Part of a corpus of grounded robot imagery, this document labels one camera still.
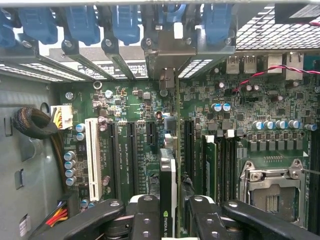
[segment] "white pci slot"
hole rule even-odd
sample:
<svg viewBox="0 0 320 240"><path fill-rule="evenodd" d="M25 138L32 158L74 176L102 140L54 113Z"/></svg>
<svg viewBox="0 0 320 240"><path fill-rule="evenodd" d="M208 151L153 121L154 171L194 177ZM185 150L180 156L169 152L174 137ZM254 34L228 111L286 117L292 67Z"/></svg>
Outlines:
<svg viewBox="0 0 320 240"><path fill-rule="evenodd" d="M88 118L85 123L90 201L99 201L102 196L100 146L98 119Z"/></svg>

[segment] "black clamp arm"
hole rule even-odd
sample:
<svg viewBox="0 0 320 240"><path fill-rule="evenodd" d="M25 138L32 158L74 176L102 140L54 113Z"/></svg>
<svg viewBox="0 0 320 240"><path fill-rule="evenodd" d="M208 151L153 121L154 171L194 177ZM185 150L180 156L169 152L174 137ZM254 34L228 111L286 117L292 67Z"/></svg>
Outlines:
<svg viewBox="0 0 320 240"><path fill-rule="evenodd" d="M125 211L126 206L123 202L108 199L40 233L31 240L87 240L92 235L103 233L103 225L122 216Z"/></svg>

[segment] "pcie slot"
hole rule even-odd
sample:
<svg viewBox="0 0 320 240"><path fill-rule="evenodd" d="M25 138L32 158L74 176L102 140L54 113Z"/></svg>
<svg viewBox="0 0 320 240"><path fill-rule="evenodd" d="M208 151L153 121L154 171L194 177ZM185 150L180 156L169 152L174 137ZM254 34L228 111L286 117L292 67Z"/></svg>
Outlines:
<svg viewBox="0 0 320 240"><path fill-rule="evenodd" d="M185 171L193 181L193 174L195 171L195 137L194 137L194 121L184 120L184 166Z"/></svg>
<svg viewBox="0 0 320 240"><path fill-rule="evenodd" d="M156 145L156 123L155 121L147 121L145 125L146 129L146 143L150 146Z"/></svg>
<svg viewBox="0 0 320 240"><path fill-rule="evenodd" d="M115 198L121 199L121 176L118 146L118 128L116 123L108 122L107 124L107 154L111 166L112 186L115 191Z"/></svg>
<svg viewBox="0 0 320 240"><path fill-rule="evenodd" d="M128 165L129 165L129 182L130 196L139 194L139 175L138 175L138 154L137 154L137 129L136 122L129 121L126 123Z"/></svg>

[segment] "motherboard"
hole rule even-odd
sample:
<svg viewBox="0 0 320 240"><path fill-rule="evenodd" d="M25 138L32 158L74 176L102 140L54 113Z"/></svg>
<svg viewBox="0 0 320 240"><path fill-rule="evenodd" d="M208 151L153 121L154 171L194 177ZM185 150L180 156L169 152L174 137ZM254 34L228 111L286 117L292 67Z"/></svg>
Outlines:
<svg viewBox="0 0 320 240"><path fill-rule="evenodd" d="M66 183L78 191L79 209L110 198L128 204L135 195L159 196L168 158L162 149L169 149L178 203L189 186L218 205L239 199L307 228L310 176L302 169L311 165L319 80L265 74L234 91L249 76L218 68L177 78L178 88L165 96L152 80L60 84L61 104L73 114L72 129L64 131Z"/></svg>

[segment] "green circuit board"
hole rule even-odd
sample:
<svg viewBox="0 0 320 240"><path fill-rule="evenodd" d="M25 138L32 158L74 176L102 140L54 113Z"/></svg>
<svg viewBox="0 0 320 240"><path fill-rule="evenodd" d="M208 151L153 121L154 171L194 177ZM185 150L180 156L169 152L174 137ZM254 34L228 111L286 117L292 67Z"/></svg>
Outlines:
<svg viewBox="0 0 320 240"><path fill-rule="evenodd" d="M300 86L288 89L287 82L281 75L268 75L254 78L250 84L258 85L259 91L242 92L241 95L226 95L226 89L234 89L238 84L245 80L249 75L239 74L215 74L203 75L196 79L180 80L180 116L177 116L175 106L176 98L174 89L168 96L162 97L159 91L157 81L117 81L103 82L102 88L95 90L93 84L85 83L66 83L60 85L60 101L62 105L72 105L73 125L84 123L85 119L104 116L109 123L106 131L99 133L100 156L101 156L101 175L102 178L110 176L110 184L103 186L103 195L101 201L109 198L118 198L128 203L130 198L137 194L150 193L150 179L159 173L159 148L164 147L165 130L164 117L157 118L156 112L172 113L176 119L181 121L181 174L187 172L190 166L188 158L192 158L192 168L195 170L191 174L192 184L195 194L209 193L206 186L209 178L206 169L204 136L216 134L216 130L211 124L216 124L218 130L233 129L242 131L242 135L236 136L233 143L228 143L230 150L235 151L234 155L229 156L228 150L224 151L224 156L234 158L234 165L229 165L229 172L224 172L223 176L228 179L217 180L219 186L215 186L212 192L217 197L220 187L227 183L228 188L234 188L230 197L238 197L239 176L243 170L246 161L254 162L257 169L276 169L290 166L296 158L301 159L303 167L310 167L309 148L310 134L304 129L304 124L314 123L319 114L318 98L314 93L314 87L317 79L313 76L305 76ZM223 82L223 89L216 89L216 84ZM109 90L113 96L106 98L105 92ZM268 91L277 91L284 97L283 101L272 102ZM74 98L67 100L65 94L72 92ZM94 101L100 101L101 108L93 107ZM212 104L230 104L230 111L214 112ZM290 121L300 122L299 129L286 128L283 130L255 130L254 121ZM148 122L151 122L157 132L157 138L154 145L148 142ZM129 148L128 124L135 127L135 138L137 145L134 149ZM191 142L188 143L186 134L191 134ZM85 141L79 142L76 139L77 132L65 130L64 132L64 150L75 151L76 159L76 184L71 188L79 190L79 198L88 195L88 165L86 161L86 151L84 149ZM110 137L117 135L116 145L110 141ZM260 151L249 145L263 141L299 141L302 146L293 150L272 150ZM118 159L119 172L112 169L113 162ZM306 223L308 219L308 198L305 198Z"/></svg>

